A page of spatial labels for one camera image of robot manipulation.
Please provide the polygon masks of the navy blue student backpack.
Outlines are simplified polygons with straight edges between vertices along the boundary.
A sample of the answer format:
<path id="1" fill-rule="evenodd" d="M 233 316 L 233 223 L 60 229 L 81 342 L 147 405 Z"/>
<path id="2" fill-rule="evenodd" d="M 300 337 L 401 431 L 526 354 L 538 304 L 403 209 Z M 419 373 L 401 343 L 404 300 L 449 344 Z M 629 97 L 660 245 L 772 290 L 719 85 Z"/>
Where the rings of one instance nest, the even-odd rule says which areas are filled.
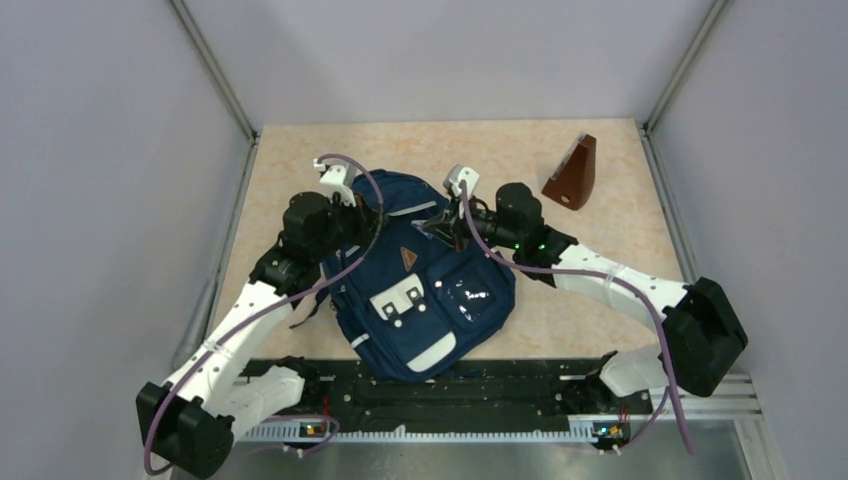
<path id="1" fill-rule="evenodd" d="M 456 251 L 411 225 L 448 205 L 426 181 L 386 170 L 371 174 L 374 184 L 358 176 L 353 190 L 372 208 L 384 200 L 379 238 L 373 248 L 342 246 L 324 257 L 322 273 L 341 278 L 315 299 L 332 301 L 344 337 L 377 377 L 423 381 L 503 327 L 515 306 L 516 279 L 479 248 Z M 410 272 L 401 247 L 418 255 Z"/>

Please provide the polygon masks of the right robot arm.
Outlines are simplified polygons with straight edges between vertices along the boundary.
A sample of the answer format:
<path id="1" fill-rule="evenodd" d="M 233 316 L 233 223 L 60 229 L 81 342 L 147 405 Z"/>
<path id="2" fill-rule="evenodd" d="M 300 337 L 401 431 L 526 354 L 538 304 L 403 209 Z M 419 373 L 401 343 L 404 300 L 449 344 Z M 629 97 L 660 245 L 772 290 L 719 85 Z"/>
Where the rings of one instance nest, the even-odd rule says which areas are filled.
<path id="1" fill-rule="evenodd" d="M 748 346 L 747 333 L 717 282 L 667 280 L 592 251 L 547 225 L 540 200 L 523 183 L 501 186 L 494 209 L 455 188 L 448 205 L 417 227 L 457 250 L 511 249 L 508 267 L 592 298 L 655 332 L 655 343 L 613 352 L 594 372 L 586 397 L 600 412 L 614 411 L 638 391 L 666 386 L 708 397 Z"/>

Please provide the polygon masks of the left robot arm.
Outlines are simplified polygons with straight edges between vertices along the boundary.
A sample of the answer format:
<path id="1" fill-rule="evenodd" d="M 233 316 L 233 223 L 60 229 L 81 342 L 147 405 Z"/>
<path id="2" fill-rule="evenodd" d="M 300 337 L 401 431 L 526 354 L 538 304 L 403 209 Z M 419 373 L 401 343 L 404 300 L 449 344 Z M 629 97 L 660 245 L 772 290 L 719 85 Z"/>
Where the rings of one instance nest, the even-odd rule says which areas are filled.
<path id="1" fill-rule="evenodd" d="M 382 192 L 375 200 L 339 187 L 331 195 L 295 195 L 276 242 L 259 258 L 230 311 L 186 362 L 136 397 L 143 466 L 155 477 L 177 467 L 213 476 L 233 445 L 280 410 L 308 413 L 320 386 L 285 366 L 247 384 L 237 380 L 264 339 L 297 304 L 353 272 L 325 277 L 321 262 L 347 245 L 370 250 L 385 223 Z"/>

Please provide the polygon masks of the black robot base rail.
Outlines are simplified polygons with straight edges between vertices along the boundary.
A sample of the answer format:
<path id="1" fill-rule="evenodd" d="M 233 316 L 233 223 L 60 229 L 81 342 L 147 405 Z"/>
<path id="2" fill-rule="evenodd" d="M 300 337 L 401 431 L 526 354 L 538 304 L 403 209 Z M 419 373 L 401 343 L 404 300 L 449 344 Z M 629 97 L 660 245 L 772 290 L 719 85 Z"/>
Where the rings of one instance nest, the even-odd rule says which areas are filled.
<path id="1" fill-rule="evenodd" d="M 304 375 L 304 392 L 285 415 L 328 415 L 341 436 L 490 439 L 571 433 L 580 417 L 613 422 L 649 415 L 643 390 L 618 398 L 592 379 L 599 358 L 463 360 L 430 380 L 380 379 L 358 360 L 303 357 L 253 359 L 241 377 L 250 382 L 273 367 Z"/>

